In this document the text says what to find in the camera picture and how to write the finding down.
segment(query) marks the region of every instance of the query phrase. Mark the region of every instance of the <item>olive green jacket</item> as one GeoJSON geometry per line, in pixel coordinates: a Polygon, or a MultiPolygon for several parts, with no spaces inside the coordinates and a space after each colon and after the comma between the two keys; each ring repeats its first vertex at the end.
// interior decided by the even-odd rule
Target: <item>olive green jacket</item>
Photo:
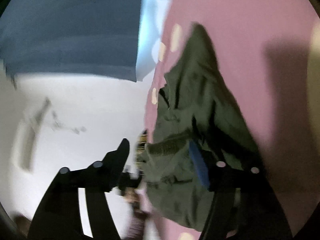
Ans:
{"type": "MultiPolygon", "coordinates": [[[[152,205],[164,217],[202,231],[215,193],[200,183],[189,141],[210,152],[213,162],[225,161],[235,169],[263,166],[201,25],[194,25],[180,60],[164,77],[154,143],[146,145],[138,161],[152,205]]],[[[233,206],[234,192],[225,201],[233,206]]]]}

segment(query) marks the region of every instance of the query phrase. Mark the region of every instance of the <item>light blue fabric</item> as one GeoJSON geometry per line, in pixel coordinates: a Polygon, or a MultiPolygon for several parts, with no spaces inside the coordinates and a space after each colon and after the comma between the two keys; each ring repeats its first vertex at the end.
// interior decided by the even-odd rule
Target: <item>light blue fabric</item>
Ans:
{"type": "Polygon", "coordinates": [[[7,74],[91,73],[135,81],[141,0],[11,0],[0,18],[7,74]]]}
{"type": "Polygon", "coordinates": [[[162,0],[168,2],[166,9],[157,6],[157,0],[142,0],[138,57],[136,64],[137,80],[142,81],[143,78],[150,73],[156,66],[157,50],[159,49],[162,30],[157,27],[159,15],[163,15],[162,22],[169,9],[170,0],[162,0]]]}

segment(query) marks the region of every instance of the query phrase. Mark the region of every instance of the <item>blue curtain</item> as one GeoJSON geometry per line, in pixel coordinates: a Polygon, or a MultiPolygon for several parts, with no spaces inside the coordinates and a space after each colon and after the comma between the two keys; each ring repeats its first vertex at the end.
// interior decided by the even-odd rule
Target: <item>blue curtain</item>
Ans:
{"type": "Polygon", "coordinates": [[[141,0],[11,0],[0,18],[8,75],[91,73],[136,81],[141,0]]]}

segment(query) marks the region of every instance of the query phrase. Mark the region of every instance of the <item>fabric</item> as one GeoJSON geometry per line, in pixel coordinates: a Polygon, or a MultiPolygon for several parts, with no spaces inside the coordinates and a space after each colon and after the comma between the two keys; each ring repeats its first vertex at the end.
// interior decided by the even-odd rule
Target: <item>fabric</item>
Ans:
{"type": "Polygon", "coordinates": [[[135,209],[130,220],[128,231],[123,240],[143,240],[147,218],[148,214],[146,212],[135,209]]]}
{"type": "Polygon", "coordinates": [[[141,0],[11,0],[0,18],[7,74],[89,73],[136,81],[140,9],[141,0]]]}
{"type": "Polygon", "coordinates": [[[209,179],[209,170],[204,162],[204,159],[201,155],[198,146],[194,143],[194,141],[189,142],[189,155],[195,166],[197,176],[200,179],[201,185],[206,189],[210,188],[210,179],[209,179]]]}
{"type": "MultiPolygon", "coordinates": [[[[261,173],[264,168],[219,74],[211,41],[202,26],[194,25],[180,60],[165,78],[166,85],[158,95],[154,141],[146,145],[139,162],[152,205],[164,217],[202,231],[214,192],[199,181],[189,156],[190,140],[195,140],[204,154],[210,154],[213,164],[221,160],[244,170],[254,166],[261,173]],[[232,150],[232,154],[224,151],[231,150],[225,147],[229,145],[226,138],[245,150],[232,150]]],[[[234,196],[229,200],[233,205],[234,196]]]]}

